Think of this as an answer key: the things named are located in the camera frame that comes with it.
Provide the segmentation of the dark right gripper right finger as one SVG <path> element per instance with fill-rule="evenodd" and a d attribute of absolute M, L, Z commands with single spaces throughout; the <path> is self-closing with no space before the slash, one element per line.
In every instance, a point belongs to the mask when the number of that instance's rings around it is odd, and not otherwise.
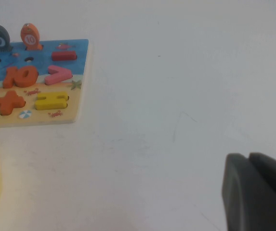
<path fill-rule="evenodd" d="M 276 192 L 276 160 L 262 153 L 250 153 L 249 161 Z"/>

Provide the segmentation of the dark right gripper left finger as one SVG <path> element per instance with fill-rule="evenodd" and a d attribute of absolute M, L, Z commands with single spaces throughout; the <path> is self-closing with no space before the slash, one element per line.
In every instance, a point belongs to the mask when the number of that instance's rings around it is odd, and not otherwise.
<path fill-rule="evenodd" d="M 276 231 L 276 192 L 241 154 L 228 154 L 222 198 L 229 231 Z"/>

